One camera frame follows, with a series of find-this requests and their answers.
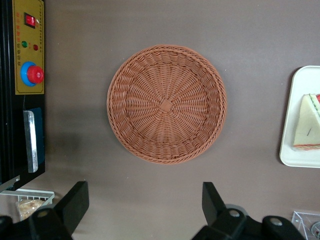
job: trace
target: white tray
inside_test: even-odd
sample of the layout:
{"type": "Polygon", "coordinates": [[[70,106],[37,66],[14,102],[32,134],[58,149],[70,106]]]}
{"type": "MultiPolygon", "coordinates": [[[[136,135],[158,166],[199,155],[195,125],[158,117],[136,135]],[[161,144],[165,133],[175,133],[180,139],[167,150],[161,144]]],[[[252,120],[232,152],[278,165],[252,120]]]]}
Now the white tray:
{"type": "Polygon", "coordinates": [[[290,167],[320,168],[320,150],[296,150],[293,142],[303,95],[320,94],[320,66],[300,68],[292,78],[280,148],[281,161],[290,167]]]}

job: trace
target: screw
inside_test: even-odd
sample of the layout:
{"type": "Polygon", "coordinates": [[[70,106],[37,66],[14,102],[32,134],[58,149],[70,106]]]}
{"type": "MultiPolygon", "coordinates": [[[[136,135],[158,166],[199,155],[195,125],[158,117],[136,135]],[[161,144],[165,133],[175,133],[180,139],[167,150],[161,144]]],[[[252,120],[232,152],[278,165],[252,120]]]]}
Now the screw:
{"type": "Polygon", "coordinates": [[[44,217],[44,216],[47,216],[48,213],[49,213],[49,210],[43,210],[43,211],[41,211],[41,212],[38,213],[37,217],[38,217],[38,218],[42,218],[42,217],[44,217]]]}
{"type": "Polygon", "coordinates": [[[270,218],[270,222],[271,222],[273,225],[282,226],[282,221],[280,221],[280,220],[279,220],[278,218],[276,218],[276,217],[270,218]]]}
{"type": "Polygon", "coordinates": [[[230,211],[229,211],[229,214],[230,214],[232,217],[234,217],[234,218],[240,217],[240,213],[237,212],[236,210],[230,210],[230,211]]]}

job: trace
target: wicker basket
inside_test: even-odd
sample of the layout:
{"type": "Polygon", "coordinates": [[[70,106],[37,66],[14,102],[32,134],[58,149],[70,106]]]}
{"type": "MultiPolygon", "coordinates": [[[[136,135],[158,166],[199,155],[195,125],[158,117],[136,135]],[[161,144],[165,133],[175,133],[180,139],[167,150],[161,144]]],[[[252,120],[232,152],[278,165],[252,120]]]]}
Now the wicker basket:
{"type": "Polygon", "coordinates": [[[227,99],[217,70],[183,46],[156,45],[130,57],[107,95],[112,130],[131,153],[178,164],[203,153],[222,130],[227,99]]]}

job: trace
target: red switch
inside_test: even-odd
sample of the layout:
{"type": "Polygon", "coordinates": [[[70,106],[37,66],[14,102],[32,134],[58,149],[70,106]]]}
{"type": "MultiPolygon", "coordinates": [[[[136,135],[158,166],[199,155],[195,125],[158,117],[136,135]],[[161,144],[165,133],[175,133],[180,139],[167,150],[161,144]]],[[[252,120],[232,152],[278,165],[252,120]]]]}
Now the red switch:
{"type": "Polygon", "coordinates": [[[28,13],[24,13],[24,24],[35,29],[36,18],[34,16],[29,15],[28,13]]]}
{"type": "Polygon", "coordinates": [[[33,84],[40,84],[45,78],[44,71],[39,66],[30,66],[26,72],[29,81],[33,84]]]}

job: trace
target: control panel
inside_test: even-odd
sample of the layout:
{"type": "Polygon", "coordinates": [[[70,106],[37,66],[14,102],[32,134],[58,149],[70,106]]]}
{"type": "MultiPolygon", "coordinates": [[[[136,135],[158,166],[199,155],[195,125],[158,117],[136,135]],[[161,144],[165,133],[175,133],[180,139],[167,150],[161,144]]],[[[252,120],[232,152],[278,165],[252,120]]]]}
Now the control panel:
{"type": "Polygon", "coordinates": [[[12,0],[12,16],[15,94],[44,94],[44,2],[12,0]]]}

